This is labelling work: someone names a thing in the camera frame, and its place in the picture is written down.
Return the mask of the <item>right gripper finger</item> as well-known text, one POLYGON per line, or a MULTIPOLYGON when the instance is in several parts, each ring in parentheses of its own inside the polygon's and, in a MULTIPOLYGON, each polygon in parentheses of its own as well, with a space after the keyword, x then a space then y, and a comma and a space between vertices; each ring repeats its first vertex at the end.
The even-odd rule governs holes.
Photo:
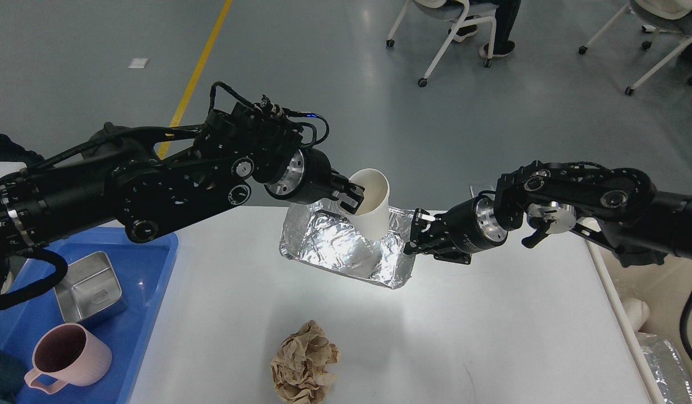
POLYGON ((427 210, 416 209, 410 225, 411 243, 428 243, 443 233, 440 214, 431 215, 427 210))
POLYGON ((446 240, 431 240, 418 242, 410 241, 403 248, 405 255, 431 255, 436 260, 447 261, 447 253, 451 253, 451 243, 446 240))

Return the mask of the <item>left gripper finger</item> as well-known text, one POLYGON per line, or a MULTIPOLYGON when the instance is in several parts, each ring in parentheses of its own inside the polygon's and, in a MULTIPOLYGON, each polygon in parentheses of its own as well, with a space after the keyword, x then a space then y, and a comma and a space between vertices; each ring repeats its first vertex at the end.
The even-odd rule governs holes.
POLYGON ((364 198, 364 190, 335 191, 330 195, 330 200, 338 202, 341 210, 350 215, 357 214, 364 198))
POLYGON ((363 195, 365 188, 352 182, 348 177, 342 176, 339 172, 331 172, 330 182, 333 187, 333 194, 355 194, 363 195))

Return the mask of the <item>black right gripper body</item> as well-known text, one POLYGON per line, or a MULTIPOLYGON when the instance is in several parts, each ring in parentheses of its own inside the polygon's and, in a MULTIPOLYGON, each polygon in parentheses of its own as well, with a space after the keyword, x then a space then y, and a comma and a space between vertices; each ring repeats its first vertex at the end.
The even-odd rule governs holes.
POLYGON ((442 243, 436 247, 436 259, 447 263, 470 264, 480 251, 502 246, 508 231, 496 220, 494 201, 489 195, 477 195, 436 215, 442 243))

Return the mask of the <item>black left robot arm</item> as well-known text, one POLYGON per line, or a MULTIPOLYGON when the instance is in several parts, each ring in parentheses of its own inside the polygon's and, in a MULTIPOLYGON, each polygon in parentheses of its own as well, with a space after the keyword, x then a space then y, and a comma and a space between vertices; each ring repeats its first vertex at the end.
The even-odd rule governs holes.
POLYGON ((251 197, 249 179, 294 204, 335 200, 354 214, 363 186, 335 171, 317 149, 312 112, 259 102, 214 82, 205 122, 116 126, 0 177, 0 310, 56 286, 66 260, 48 245, 116 220, 143 244, 235 209, 251 197))

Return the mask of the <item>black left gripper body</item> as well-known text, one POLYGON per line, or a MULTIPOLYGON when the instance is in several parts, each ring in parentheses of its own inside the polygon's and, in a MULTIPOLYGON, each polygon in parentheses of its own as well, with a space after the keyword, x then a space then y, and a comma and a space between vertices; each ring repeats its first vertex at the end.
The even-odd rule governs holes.
POLYGON ((331 184, 330 160, 318 149, 299 149, 285 168, 280 179, 264 186, 267 194, 293 204, 313 204, 331 199, 335 188, 331 184))

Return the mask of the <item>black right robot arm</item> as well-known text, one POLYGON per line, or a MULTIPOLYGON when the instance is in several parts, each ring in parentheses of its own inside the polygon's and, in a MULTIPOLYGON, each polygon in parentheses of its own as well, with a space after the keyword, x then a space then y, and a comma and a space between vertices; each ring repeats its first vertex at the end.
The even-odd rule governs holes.
MULTIPOLYGON (((529 249, 570 232, 610 251, 624 268, 663 264, 667 255, 692 259, 692 195, 658 191, 638 169, 538 160, 447 212, 416 209, 403 251, 469 264, 475 253, 503 245, 523 223, 534 229, 522 240, 529 249)), ((690 361, 691 312, 692 290, 679 319, 690 361)))

